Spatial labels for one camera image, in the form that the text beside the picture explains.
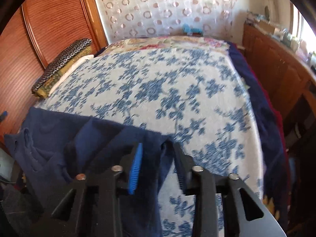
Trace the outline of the navy blue printed t-shirt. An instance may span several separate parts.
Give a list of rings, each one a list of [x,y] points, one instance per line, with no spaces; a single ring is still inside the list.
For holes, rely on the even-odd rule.
[[[19,133],[5,145],[18,162],[40,203],[46,207],[53,189],[80,173],[102,173],[142,144],[135,193],[122,200],[125,236],[161,236],[158,194],[173,162],[173,140],[131,125],[31,108]]]

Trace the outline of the navy blue bed blanket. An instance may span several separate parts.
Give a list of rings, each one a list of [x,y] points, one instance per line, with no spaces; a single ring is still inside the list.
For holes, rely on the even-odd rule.
[[[288,228],[289,163],[285,151],[285,139],[281,114],[276,111],[267,91],[247,63],[237,45],[229,42],[229,56],[240,77],[250,87],[248,93],[261,140],[265,170],[263,193],[273,199],[275,211],[279,213],[278,223],[284,231]]]

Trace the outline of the yellow pillow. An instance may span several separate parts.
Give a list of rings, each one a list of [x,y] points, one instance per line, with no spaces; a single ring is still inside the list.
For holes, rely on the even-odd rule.
[[[87,56],[84,56],[82,58],[80,58],[76,63],[74,63],[71,68],[60,78],[60,80],[55,84],[55,86],[53,86],[53,88],[51,89],[51,91],[49,92],[49,95],[52,95],[53,92],[57,89],[57,87],[68,77],[70,76],[83,62],[93,58],[94,55],[91,54],[91,55],[87,55]]]

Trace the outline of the blue white floral bedspread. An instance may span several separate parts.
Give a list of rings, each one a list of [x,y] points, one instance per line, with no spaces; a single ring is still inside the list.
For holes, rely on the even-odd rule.
[[[198,165],[236,173],[263,196],[254,109],[225,53],[158,48],[103,55],[80,65],[36,107],[171,135]]]

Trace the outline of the brown wooden sideboard cabinet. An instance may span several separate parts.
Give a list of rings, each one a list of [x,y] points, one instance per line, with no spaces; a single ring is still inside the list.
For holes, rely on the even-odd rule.
[[[285,129],[315,114],[315,74],[289,48],[257,28],[244,24],[245,58]]]

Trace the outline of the floral pink green blanket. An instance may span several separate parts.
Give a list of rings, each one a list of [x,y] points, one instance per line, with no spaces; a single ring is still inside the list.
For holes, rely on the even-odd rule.
[[[223,40],[195,36],[163,36],[158,38],[133,38],[121,40],[109,45],[100,54],[100,56],[115,53],[123,53],[127,51],[166,48],[215,50],[226,54],[228,53],[230,45]]]

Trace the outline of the light blue toy on box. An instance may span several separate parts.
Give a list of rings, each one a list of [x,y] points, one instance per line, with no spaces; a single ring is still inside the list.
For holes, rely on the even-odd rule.
[[[193,36],[193,35],[203,35],[203,31],[199,28],[192,28],[190,27],[188,24],[184,24],[182,26],[182,31],[184,34],[188,35],[188,36]]]

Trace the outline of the brown louvered wooden wardrobe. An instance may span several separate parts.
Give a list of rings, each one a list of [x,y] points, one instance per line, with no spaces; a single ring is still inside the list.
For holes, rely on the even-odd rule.
[[[107,46],[95,0],[25,0],[1,33],[1,135],[15,133],[36,98],[31,87],[72,42]]]

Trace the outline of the white circle-pattern sheer curtain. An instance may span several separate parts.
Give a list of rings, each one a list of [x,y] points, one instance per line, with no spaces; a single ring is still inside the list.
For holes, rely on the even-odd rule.
[[[108,43],[130,38],[181,35],[230,36],[236,0],[95,0]]]

